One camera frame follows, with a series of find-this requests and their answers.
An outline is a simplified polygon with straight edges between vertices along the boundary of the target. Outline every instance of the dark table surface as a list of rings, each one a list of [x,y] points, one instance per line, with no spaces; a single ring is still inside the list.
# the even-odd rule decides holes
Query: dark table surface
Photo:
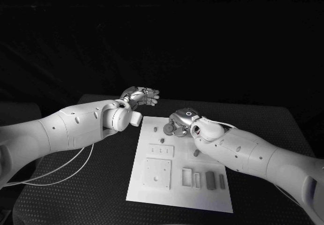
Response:
[[[83,95],[79,104],[106,99],[117,97]],[[159,99],[155,106],[139,106],[136,111],[142,116],[168,117],[184,107],[251,132],[276,146],[313,156],[292,115],[282,107]],[[50,186],[24,187],[12,209],[14,224],[312,225],[302,208],[267,181],[228,169],[233,214],[125,201],[139,131],[139,127],[129,125],[99,141],[87,164],[70,179]],[[89,149],[63,169],[34,183],[66,178],[83,164]],[[76,153],[77,150],[70,150],[43,157],[32,177],[56,169]]]

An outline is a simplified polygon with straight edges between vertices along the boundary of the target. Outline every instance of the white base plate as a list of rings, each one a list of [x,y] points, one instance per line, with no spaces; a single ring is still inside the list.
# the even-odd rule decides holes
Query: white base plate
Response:
[[[188,154],[195,150],[192,138],[166,136],[162,132],[162,127],[166,123],[168,118],[142,118],[126,201],[233,213],[224,166],[212,159],[204,158],[201,153],[198,154],[200,157],[191,160]],[[171,180],[169,189],[166,190],[143,187],[145,185],[142,185],[145,181],[145,159],[153,158],[146,155],[148,144],[169,145],[174,147],[172,158],[156,157],[156,159],[171,161]],[[182,168],[191,169],[192,175],[194,173],[200,173],[200,189],[182,187]],[[207,171],[212,171],[215,175],[215,190],[211,191],[205,188],[204,173]],[[224,176],[224,190],[220,189],[220,174]]]

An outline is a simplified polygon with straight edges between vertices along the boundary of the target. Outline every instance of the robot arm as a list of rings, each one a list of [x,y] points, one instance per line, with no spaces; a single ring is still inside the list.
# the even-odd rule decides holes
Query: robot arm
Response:
[[[224,128],[221,123],[184,108],[171,114],[164,132],[191,136],[197,149],[228,169],[279,186],[313,223],[324,225],[324,160],[276,147],[254,134],[228,126]]]
[[[120,99],[73,105],[40,120],[0,127],[0,189],[37,158],[86,147],[128,124],[139,125],[140,114],[133,109],[156,103],[158,91],[130,89]]]

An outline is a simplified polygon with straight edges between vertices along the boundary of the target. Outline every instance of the black background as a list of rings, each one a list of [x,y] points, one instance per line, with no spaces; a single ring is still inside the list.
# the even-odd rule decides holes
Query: black background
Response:
[[[283,106],[320,157],[322,21],[319,1],[2,4],[0,101],[34,102],[44,117],[86,93],[143,86]]]

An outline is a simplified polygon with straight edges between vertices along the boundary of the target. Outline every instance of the table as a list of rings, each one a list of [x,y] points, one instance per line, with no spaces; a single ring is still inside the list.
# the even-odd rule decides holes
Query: table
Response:
[[[117,99],[83,95],[79,104]],[[159,99],[139,106],[143,116],[168,117],[181,108],[194,108],[208,119],[225,122],[263,138],[277,147],[313,157],[289,111],[282,107]],[[25,186],[12,209],[15,225],[312,225],[306,213],[263,179],[225,169],[233,214],[125,201],[139,127],[128,126],[94,144],[87,164],[64,182]],[[83,164],[87,147],[73,162],[34,183],[67,177]],[[43,157],[32,177],[57,168],[77,150]]]

